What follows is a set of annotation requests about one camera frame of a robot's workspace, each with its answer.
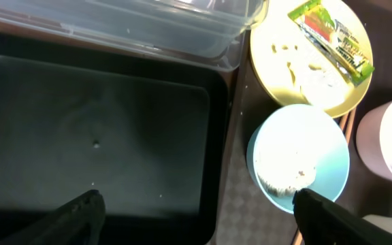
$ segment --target yellow plate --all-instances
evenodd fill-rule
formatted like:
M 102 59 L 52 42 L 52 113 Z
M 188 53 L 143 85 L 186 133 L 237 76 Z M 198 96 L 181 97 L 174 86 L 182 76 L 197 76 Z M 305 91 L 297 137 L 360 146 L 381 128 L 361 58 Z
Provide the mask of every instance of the yellow plate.
M 292 52 L 284 52 L 279 47 L 285 45 L 291 49 L 296 46 L 300 52 L 306 54 L 305 60 L 312 59 L 312 63 L 318 63 L 332 69 L 332 72 L 337 72 L 336 68 L 304 37 L 299 27 L 287 16 L 290 11 L 305 2 L 305 0 L 270 0 L 266 19 L 252 30 L 250 35 L 254 71 L 263 88 L 280 105 L 308 103 L 308 101 L 301 94 L 300 87 L 293 83 L 292 76 L 286 76 L 285 73 L 286 60 L 294 59 L 294 54 L 292 58 Z M 322 4 L 328 9 L 332 18 L 338 19 L 352 31 L 364 55 L 373 64 L 372 47 L 367 32 L 355 13 L 340 0 L 322 0 Z M 272 45 L 275 45 L 277 52 L 272 50 Z M 364 97 L 371 79 L 370 76 L 356 88 L 350 82 L 343 83 L 344 102 L 327 108 L 326 113 L 336 118 L 351 111 Z

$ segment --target clear plastic container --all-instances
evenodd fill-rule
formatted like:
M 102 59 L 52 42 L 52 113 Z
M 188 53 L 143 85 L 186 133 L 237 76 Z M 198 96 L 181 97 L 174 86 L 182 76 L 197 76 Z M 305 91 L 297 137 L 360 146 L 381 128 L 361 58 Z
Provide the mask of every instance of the clear plastic container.
M 0 0 L 0 21 L 231 71 L 268 0 Z

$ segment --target wooden stick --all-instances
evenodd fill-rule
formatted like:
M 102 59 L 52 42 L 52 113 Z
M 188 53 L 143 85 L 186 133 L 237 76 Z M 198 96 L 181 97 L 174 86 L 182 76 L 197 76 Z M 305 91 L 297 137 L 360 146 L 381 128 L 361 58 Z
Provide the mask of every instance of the wooden stick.
M 357 112 L 357 109 L 353 109 L 352 112 L 350 113 L 350 117 L 347 122 L 347 128 L 346 128 L 346 141 L 347 144 L 350 142 L 350 135 L 352 134 L 352 128 L 353 128 L 353 121 L 355 120 L 355 114 Z
M 341 131 L 343 131 L 343 132 L 344 132 L 344 128 L 345 128 L 346 123 L 347 123 L 348 115 L 349 115 L 349 113 L 345 114 L 345 115 L 341 118 L 341 121 L 340 121 L 340 128 L 341 128 Z
M 350 135 L 352 134 L 352 128 L 353 128 L 353 121 L 355 119 L 355 114 L 356 114 L 357 109 L 354 108 L 352 112 L 345 114 L 340 121 L 340 128 L 344 132 L 344 128 L 347 123 L 347 128 L 346 128 L 346 141 L 347 144 L 350 142 Z M 300 245 L 302 243 L 302 234 L 300 233 L 299 229 L 296 231 L 296 235 L 294 236 L 293 243 L 291 245 Z

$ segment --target bowl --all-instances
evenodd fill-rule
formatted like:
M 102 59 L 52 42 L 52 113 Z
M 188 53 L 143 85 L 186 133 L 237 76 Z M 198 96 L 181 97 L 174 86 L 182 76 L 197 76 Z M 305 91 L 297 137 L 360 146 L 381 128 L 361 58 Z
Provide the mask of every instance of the bowl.
M 297 73 L 294 77 L 290 74 L 287 63 L 291 59 L 319 64 L 331 74 L 335 76 L 338 74 L 338 70 L 304 37 L 300 28 L 287 16 L 290 11 L 304 2 L 305 0 L 270 0 L 267 18 L 250 34 L 251 63 L 255 75 L 265 91 L 280 105 L 311 103 L 310 98 L 303 95 L 299 86 L 299 81 L 305 78 Z M 331 17 L 339 20 L 355 34 L 361 50 L 373 65 L 370 40 L 364 24 L 354 11 L 340 0 L 322 0 L 322 4 L 329 10 Z M 272 45 L 276 47 L 285 45 L 290 47 L 289 50 L 296 46 L 298 51 L 285 52 L 278 48 L 277 52 L 274 52 Z M 355 108 L 363 99 L 371 79 L 372 76 L 369 76 L 356 87 L 349 81 L 341 83 L 339 84 L 341 102 L 334 103 L 333 97 L 329 96 L 319 99 L 319 105 L 331 117 L 340 117 Z
M 306 152 L 305 161 L 316 161 L 316 179 L 308 187 L 335 201 L 347 182 L 350 159 L 344 134 L 324 111 L 311 105 L 288 105 L 276 110 L 253 133 L 247 149 L 247 167 L 255 184 L 278 208 L 293 213 L 293 196 L 267 192 L 258 177 L 261 153 L 265 159 Z

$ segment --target pink cup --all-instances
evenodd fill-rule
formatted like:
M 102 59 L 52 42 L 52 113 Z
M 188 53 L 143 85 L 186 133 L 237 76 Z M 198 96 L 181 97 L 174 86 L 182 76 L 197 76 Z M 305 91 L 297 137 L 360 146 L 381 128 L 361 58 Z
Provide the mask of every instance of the pink cup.
M 359 156 L 368 169 L 392 180 L 392 102 L 362 118 L 356 140 Z

